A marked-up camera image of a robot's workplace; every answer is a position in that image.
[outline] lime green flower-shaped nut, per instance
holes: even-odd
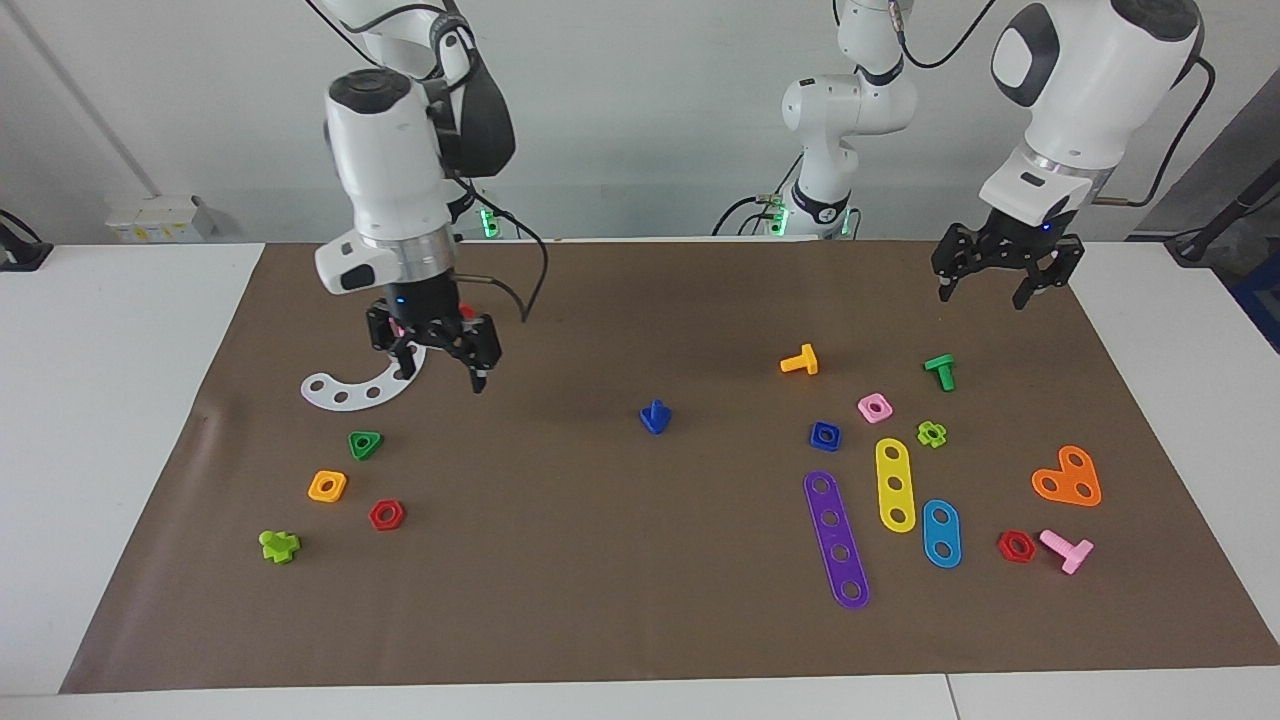
[[[947,443],[947,429],[932,420],[920,423],[919,430],[919,434],[915,437],[920,441],[920,445],[938,448]]]

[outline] green t-shaped bolt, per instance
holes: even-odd
[[[951,365],[956,364],[956,359],[951,355],[938,355],[933,360],[924,364],[925,370],[937,372],[938,382],[942,383],[942,392],[951,392],[956,388],[956,380],[951,377]]]

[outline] white table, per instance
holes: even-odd
[[[0,275],[0,717],[1280,717],[1280,667],[58,697],[261,249],[61,247]],[[1280,635],[1280,357],[1158,246],[1092,243],[1073,286]]]

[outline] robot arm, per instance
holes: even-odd
[[[801,79],[782,99],[783,120],[804,143],[800,177],[783,195],[788,233],[835,233],[858,170],[846,138],[897,132],[915,115],[915,85],[902,76],[887,0],[845,0],[838,41],[854,73]]]
[[[396,0],[325,4],[383,67],[329,86],[325,133],[355,228],[316,251],[316,272],[333,293],[385,287],[366,314],[370,340],[404,377],[419,343],[461,360],[480,392],[502,347],[492,318],[458,310],[449,178],[489,177],[511,159],[506,102],[462,15]]]
[[[1120,164],[1134,131],[1198,60],[1203,23],[1193,0],[1046,0],[1005,28],[991,72],[1032,111],[1021,143],[982,186],[992,206],[972,231],[955,223],[933,254],[946,301],[984,268],[1024,270],[1014,293],[1066,284],[1084,255],[1064,234]]]

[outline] orange plastic piece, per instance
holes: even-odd
[[[808,342],[800,346],[800,355],[795,357],[783,357],[782,363],[778,364],[783,373],[790,373],[794,370],[804,370],[810,375],[818,374],[818,355],[814,354],[813,346]]]
[[[1074,445],[1057,451],[1061,470],[1041,469],[1032,474],[1032,487],[1044,500],[1093,507],[1102,502],[1102,486],[1089,454]]]
[[[316,502],[338,502],[344,489],[347,489],[347,475],[335,470],[320,470],[311,478],[307,497]]]

